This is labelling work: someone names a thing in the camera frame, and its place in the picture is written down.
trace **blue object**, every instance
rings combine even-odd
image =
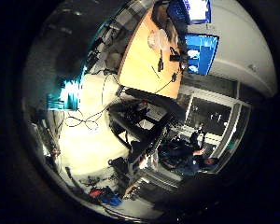
[[[172,0],[167,8],[172,20],[199,24],[211,22],[210,0]]]
[[[206,76],[217,51],[219,37],[215,35],[185,35],[189,73]]]
[[[80,105],[80,92],[86,67],[76,79],[64,79],[57,87],[55,93],[47,94],[48,110],[78,110]]]
[[[104,193],[99,198],[102,203],[107,203],[111,206],[119,206],[122,203],[121,198],[110,187],[106,187]]]

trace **electronic device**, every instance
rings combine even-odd
[[[188,72],[206,76],[217,51],[219,37],[215,35],[187,34]]]
[[[47,109],[48,110],[73,110],[79,109],[80,93],[82,90],[82,82],[85,71],[84,67],[82,74],[78,78],[63,79],[55,88],[54,92],[47,94]]]
[[[210,0],[172,0],[167,13],[175,22],[184,22],[188,25],[210,23]]]

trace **man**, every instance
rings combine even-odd
[[[196,175],[200,170],[212,170],[218,163],[217,158],[203,157],[205,149],[196,150],[191,155],[180,162],[174,169],[174,173],[178,175]]]
[[[203,134],[202,144],[199,146],[197,137]],[[203,148],[206,132],[198,131],[191,135],[190,145],[177,147],[163,152],[165,157],[162,160],[167,168],[179,175],[195,175],[198,171],[214,169],[218,163],[217,158],[203,158],[205,148]]]

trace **blue screen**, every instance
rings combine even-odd
[[[206,76],[215,58],[218,36],[188,34],[185,40],[189,73]]]

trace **window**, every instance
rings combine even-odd
[[[249,111],[250,109],[248,107],[242,105],[241,114],[237,122],[235,132],[233,133],[233,136],[226,149],[232,150],[234,148],[237,148],[237,145],[241,141],[241,138],[244,134],[245,126],[249,121]]]
[[[196,128],[202,122],[204,130],[221,136],[227,126],[231,108],[200,98],[193,98],[186,125]]]

